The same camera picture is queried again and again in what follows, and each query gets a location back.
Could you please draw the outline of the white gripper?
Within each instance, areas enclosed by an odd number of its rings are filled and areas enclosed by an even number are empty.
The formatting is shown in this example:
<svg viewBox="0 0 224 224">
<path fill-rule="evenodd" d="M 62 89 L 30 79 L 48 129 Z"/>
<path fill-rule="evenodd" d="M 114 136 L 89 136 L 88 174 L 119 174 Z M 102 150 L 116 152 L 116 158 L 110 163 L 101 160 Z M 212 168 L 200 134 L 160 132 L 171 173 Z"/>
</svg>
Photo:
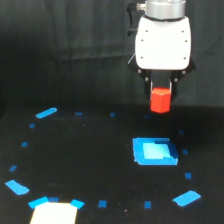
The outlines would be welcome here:
<svg viewBox="0 0 224 224">
<path fill-rule="evenodd" d="M 144 80 L 144 94 L 151 99 L 152 71 L 177 71 L 185 75 L 196 69 L 191 58 L 191 28 L 188 17 L 175 21 L 140 18 L 135 37 L 135 52 L 128 64 Z M 180 77 L 171 77 L 171 101 L 177 95 Z"/>
</svg>

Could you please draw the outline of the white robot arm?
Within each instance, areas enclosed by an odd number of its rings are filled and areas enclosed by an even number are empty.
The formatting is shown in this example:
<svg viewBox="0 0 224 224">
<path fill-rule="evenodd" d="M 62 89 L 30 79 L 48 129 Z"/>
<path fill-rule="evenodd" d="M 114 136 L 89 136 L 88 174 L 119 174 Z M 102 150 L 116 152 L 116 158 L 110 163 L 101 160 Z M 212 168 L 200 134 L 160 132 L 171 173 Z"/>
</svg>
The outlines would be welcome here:
<svg viewBox="0 0 224 224">
<path fill-rule="evenodd" d="M 169 89 L 196 69 L 191 58 L 191 27 L 185 15 L 186 0 L 145 0 L 129 3 L 128 36 L 135 36 L 135 50 L 128 65 L 146 83 L 149 100 L 152 100 L 153 71 L 170 71 Z"/>
</svg>

